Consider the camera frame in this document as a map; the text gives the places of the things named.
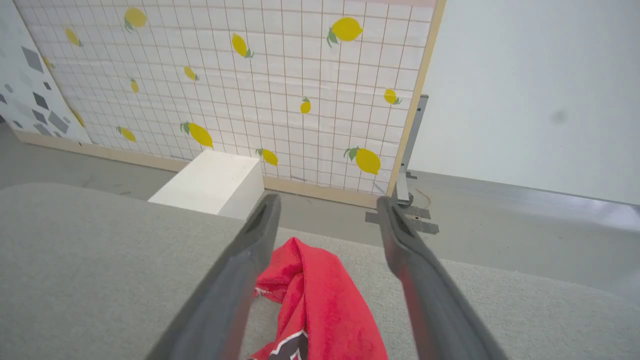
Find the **metal bracket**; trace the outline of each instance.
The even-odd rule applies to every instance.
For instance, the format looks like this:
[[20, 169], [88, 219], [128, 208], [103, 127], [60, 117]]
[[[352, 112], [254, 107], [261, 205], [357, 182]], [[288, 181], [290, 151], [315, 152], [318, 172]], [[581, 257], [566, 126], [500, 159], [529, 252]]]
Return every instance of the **metal bracket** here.
[[415, 115], [413, 116], [411, 131], [409, 131], [409, 139], [407, 139], [402, 162], [400, 163], [400, 171], [398, 172], [398, 178], [396, 181], [397, 203], [400, 206], [410, 206], [413, 202], [413, 196], [409, 193], [409, 187], [406, 183], [406, 169], [409, 165], [409, 159], [413, 152], [415, 139], [418, 137], [418, 130], [420, 129], [420, 123], [422, 123], [422, 114], [424, 114], [424, 109], [427, 106], [427, 100], [429, 100], [429, 95], [420, 96], [418, 108], [415, 110]]

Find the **grid pattern backdrop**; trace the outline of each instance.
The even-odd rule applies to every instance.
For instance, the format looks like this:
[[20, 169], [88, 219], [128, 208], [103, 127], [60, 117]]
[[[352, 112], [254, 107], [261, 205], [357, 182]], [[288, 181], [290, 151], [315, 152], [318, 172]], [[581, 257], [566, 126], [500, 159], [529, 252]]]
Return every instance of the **grid pattern backdrop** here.
[[[17, 7], [94, 143], [190, 160], [205, 148], [199, 126], [215, 150], [261, 157], [267, 176], [376, 194], [388, 188], [433, 13], [339, 0], [17, 0]], [[125, 19], [131, 8], [144, 25]], [[362, 33], [330, 42], [343, 17]], [[377, 174], [361, 166], [370, 160], [362, 150], [345, 156], [355, 147], [380, 160]], [[272, 152], [277, 166], [258, 149]]]

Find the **white box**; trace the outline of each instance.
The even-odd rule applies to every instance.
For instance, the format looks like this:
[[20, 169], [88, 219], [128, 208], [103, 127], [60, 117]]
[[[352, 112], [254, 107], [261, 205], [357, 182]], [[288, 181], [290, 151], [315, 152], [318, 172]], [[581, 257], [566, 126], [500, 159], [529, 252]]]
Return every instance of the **white box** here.
[[209, 149], [148, 201], [246, 220], [262, 193], [259, 159]]

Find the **red towel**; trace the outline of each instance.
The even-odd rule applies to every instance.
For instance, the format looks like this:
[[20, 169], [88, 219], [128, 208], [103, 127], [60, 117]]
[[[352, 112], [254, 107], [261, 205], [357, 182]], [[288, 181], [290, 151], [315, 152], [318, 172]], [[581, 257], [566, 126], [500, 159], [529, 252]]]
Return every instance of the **red towel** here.
[[367, 303], [336, 255], [291, 238], [273, 252], [256, 295], [282, 303], [257, 360], [387, 359]]

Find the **lemon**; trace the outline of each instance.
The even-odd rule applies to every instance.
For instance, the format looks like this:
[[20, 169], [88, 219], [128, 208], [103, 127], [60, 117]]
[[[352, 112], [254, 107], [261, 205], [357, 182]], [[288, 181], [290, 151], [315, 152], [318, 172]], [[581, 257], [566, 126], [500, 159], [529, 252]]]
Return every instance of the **lemon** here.
[[66, 28], [65, 33], [67, 34], [67, 38], [69, 38], [69, 41], [71, 41], [71, 44], [74, 44], [75, 46], [79, 46], [79, 47], [84, 46], [82, 41], [78, 40], [78, 37], [73, 32], [73, 30]]
[[133, 135], [131, 130], [127, 129], [126, 127], [120, 126], [116, 127], [116, 130], [118, 130], [118, 132], [122, 134], [128, 141], [136, 142], [136, 136]]
[[302, 99], [302, 104], [300, 105], [300, 112], [303, 114], [308, 114], [311, 111], [311, 102], [305, 96]]
[[343, 17], [329, 28], [326, 42], [331, 47], [332, 42], [338, 44], [338, 39], [341, 41], [354, 41], [360, 34], [362, 34], [362, 28], [358, 21], [352, 17]]
[[262, 156], [264, 161], [267, 163], [272, 164], [275, 167], [278, 166], [278, 156], [276, 156], [276, 154], [266, 149], [257, 149], [255, 152]]
[[124, 27], [128, 32], [134, 28], [142, 28], [147, 23], [147, 16], [138, 8], [129, 8], [124, 13]]
[[52, 63], [49, 62], [49, 59], [47, 59], [46, 56], [42, 57], [42, 62], [44, 63], [44, 65], [50, 69], [55, 68], [55, 65], [53, 65]]
[[80, 123], [80, 125], [84, 127], [84, 120], [82, 119], [82, 116], [80, 116], [80, 114], [78, 114], [78, 112], [75, 109], [69, 108], [69, 110], [71, 110], [71, 112], [76, 116], [76, 119], [78, 119], [78, 122]]
[[133, 80], [133, 78], [131, 78], [130, 80], [131, 80], [131, 90], [133, 90], [133, 92], [139, 92], [140, 87], [138, 86], [138, 83], [135, 80]]
[[194, 124], [192, 122], [183, 122], [180, 124], [180, 131], [187, 133], [191, 133], [191, 136], [200, 143], [202, 146], [208, 146], [213, 148], [213, 140], [211, 140], [211, 135], [205, 130], [202, 126], [198, 124]]
[[243, 58], [253, 58], [255, 53], [251, 52], [251, 49], [246, 46], [244, 39], [240, 35], [234, 33], [234, 37], [231, 39], [231, 44], [234, 46], [236, 52]]
[[398, 105], [402, 102], [402, 100], [398, 99], [396, 92], [391, 89], [385, 91], [385, 100], [391, 105]]
[[188, 67], [188, 66], [185, 66], [185, 67], [184, 67], [184, 73], [185, 73], [185, 74], [187, 74], [187, 78], [189, 78], [189, 79], [191, 79], [191, 80], [193, 80], [193, 81], [196, 81], [196, 80], [199, 80], [199, 79], [200, 79], [200, 78], [196, 75], [196, 73], [195, 73], [195, 72], [193, 72], [193, 70], [191, 70], [191, 68], [190, 68], [190, 67]]
[[378, 155], [375, 155], [370, 150], [361, 149], [359, 147], [346, 149], [343, 156], [347, 156], [347, 153], [349, 153], [349, 159], [351, 159], [351, 161], [353, 161], [353, 158], [356, 159], [356, 163], [360, 170], [378, 175], [378, 170], [380, 170], [380, 158]]

